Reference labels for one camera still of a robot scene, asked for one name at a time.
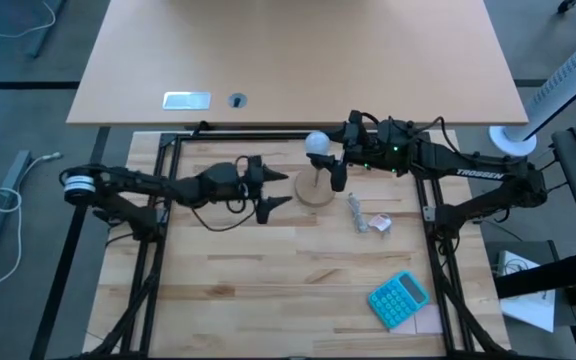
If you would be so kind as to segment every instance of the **white ball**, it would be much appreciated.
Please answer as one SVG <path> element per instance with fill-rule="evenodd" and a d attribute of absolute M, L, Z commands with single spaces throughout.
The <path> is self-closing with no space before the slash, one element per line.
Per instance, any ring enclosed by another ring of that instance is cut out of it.
<path fill-rule="evenodd" d="M 330 139 L 321 131 L 313 131 L 306 138 L 306 153 L 328 155 Z"/>

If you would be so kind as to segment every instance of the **calculator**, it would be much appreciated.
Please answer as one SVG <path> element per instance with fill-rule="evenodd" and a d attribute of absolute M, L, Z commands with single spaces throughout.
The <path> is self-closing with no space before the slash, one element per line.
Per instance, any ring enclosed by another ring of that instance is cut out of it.
<path fill-rule="evenodd" d="M 402 271 L 368 296 L 368 303 L 388 329 L 397 327 L 428 303 L 430 297 L 408 271 Z"/>

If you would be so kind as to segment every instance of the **wooden base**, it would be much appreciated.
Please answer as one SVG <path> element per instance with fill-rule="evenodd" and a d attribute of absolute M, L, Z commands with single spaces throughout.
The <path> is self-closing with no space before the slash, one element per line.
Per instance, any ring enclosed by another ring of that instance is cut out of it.
<path fill-rule="evenodd" d="M 335 192 L 330 187 L 330 172 L 319 171 L 318 179 L 314 168 L 300 172 L 295 179 L 295 194 L 301 203 L 310 207 L 330 204 L 335 198 Z"/>

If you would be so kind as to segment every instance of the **desk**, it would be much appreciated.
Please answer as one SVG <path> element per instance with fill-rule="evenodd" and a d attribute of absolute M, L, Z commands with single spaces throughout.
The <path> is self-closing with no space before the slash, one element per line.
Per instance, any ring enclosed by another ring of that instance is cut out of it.
<path fill-rule="evenodd" d="M 431 134 L 439 142 L 440 133 Z M 152 173 L 158 144 L 159 133 L 135 133 L 127 167 Z M 332 153 L 339 151 L 333 148 Z M 295 176 L 310 166 L 303 141 L 191 142 L 181 154 L 180 177 L 233 161 L 236 154 L 261 154 L 269 167 L 290 176 L 268 183 L 270 196 L 292 194 Z M 386 332 L 366 301 L 372 289 L 410 270 L 436 302 L 414 178 L 358 167 L 349 168 L 348 175 L 346 191 L 328 206 L 313 210 L 293 200 L 274 210 L 266 226 L 252 220 L 212 233 L 188 209 L 173 207 L 149 356 L 445 354 L 441 335 Z M 466 179 L 446 178 L 441 185 L 447 203 L 471 196 Z M 348 192 L 361 201 L 365 214 L 388 213 L 394 220 L 392 234 L 383 239 L 374 232 L 356 234 L 344 203 Z M 146 201 L 125 196 L 139 204 Z M 198 212 L 216 227 L 241 216 L 223 204 Z M 127 232 L 116 228 L 111 237 Z M 108 247 L 84 350 L 98 345 L 95 336 L 104 337 L 125 310 L 137 249 L 132 239 Z M 468 308 L 497 343 L 509 348 L 478 226 L 464 226 L 456 255 Z M 139 321 L 136 329 L 141 329 Z M 456 321 L 452 316 L 457 338 Z"/>
<path fill-rule="evenodd" d="M 175 91 L 210 109 L 162 110 Z M 67 121 L 336 126 L 352 109 L 528 121 L 482 0 L 112 1 Z"/>

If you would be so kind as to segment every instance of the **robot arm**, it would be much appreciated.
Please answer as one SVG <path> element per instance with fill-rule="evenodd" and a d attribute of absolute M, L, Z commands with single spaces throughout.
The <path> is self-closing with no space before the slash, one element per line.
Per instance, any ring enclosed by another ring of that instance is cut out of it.
<path fill-rule="evenodd" d="M 368 133 L 363 117 L 371 118 L 377 125 L 376 134 Z M 443 118 L 439 120 L 445 133 Z M 462 204 L 425 209 L 430 212 L 430 218 L 434 218 L 435 234 L 439 238 L 455 238 L 470 219 L 511 207 L 536 207 L 546 201 L 543 176 L 525 158 L 462 154 L 452 144 L 448 148 L 424 139 L 422 134 L 427 128 L 419 129 L 412 122 L 391 118 L 379 122 L 369 114 L 354 110 L 340 129 L 327 133 L 332 141 L 343 144 L 341 159 L 307 155 L 313 166 L 331 172 L 331 186 L 337 192 L 344 190 L 346 167 L 353 165 L 391 171 L 398 177 L 410 172 L 424 180 L 462 176 L 502 182 L 499 188 Z"/>
<path fill-rule="evenodd" d="M 136 240 L 156 241 L 162 234 L 157 210 L 136 206 L 119 193 L 161 197 L 191 209 L 201 208 L 209 202 L 250 200 L 259 224 L 267 223 L 274 208 L 292 199 L 290 196 L 263 198 L 265 182 L 287 179 L 288 176 L 263 165 L 261 156 L 240 158 L 248 159 L 248 168 L 243 176 L 239 175 L 236 163 L 214 164 L 196 176 L 179 180 L 124 167 L 90 164 L 63 171 L 60 180 L 68 203 L 95 207 L 95 216 L 111 225 L 128 222 Z"/>

